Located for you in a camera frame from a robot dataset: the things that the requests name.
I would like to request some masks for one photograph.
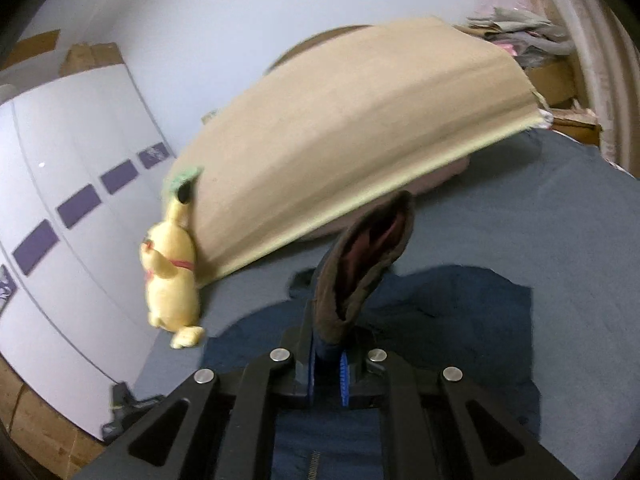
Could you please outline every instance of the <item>black device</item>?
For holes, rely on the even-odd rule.
[[[103,427],[112,444],[76,478],[269,479],[278,410],[313,403],[312,308],[244,369],[203,368],[165,399],[136,402],[114,386],[115,424]],[[576,479],[458,368],[414,368],[361,328],[339,368],[345,409],[380,412],[387,480]]]

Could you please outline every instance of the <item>yellow plush toy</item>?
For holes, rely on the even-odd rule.
[[[191,190],[192,182],[186,181],[172,193],[164,221],[149,229],[140,245],[149,324],[175,333],[172,348],[195,346],[204,334],[196,326],[200,303],[193,273],[195,249],[186,231]]]

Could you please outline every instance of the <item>silver screw head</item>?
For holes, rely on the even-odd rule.
[[[271,350],[269,357],[272,361],[276,361],[277,363],[281,361],[286,361],[291,356],[291,352],[286,348],[274,348]]]
[[[460,368],[456,368],[455,366],[450,366],[442,371],[442,375],[447,381],[451,383],[457,383],[460,379],[462,379],[462,370]]]
[[[381,363],[386,359],[386,352],[382,348],[374,348],[373,350],[369,350],[367,357],[369,361]]]
[[[205,383],[210,383],[215,376],[216,375],[215,373],[213,373],[212,370],[209,370],[208,368],[201,368],[196,373],[194,373],[193,379],[198,384],[205,384]]]

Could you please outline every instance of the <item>blue fabric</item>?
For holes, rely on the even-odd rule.
[[[202,365],[220,373],[275,348],[284,329],[299,325],[310,273],[295,277],[289,301],[269,306],[210,338]],[[535,436],[540,394],[531,380],[531,291],[488,269],[442,266],[409,276],[387,273],[360,314],[380,348],[412,365],[455,365],[491,391]],[[382,480],[376,410],[341,407],[337,365],[318,365],[314,406],[278,414],[273,480],[306,479],[311,452],[319,480]]]
[[[350,374],[347,353],[342,352],[340,356],[340,400],[345,407],[349,405],[349,381]]]

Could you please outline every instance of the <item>white wardrobe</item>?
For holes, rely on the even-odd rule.
[[[0,268],[13,284],[0,352],[95,436],[111,384],[135,382],[156,336],[138,247],[171,158],[124,65],[0,106]]]

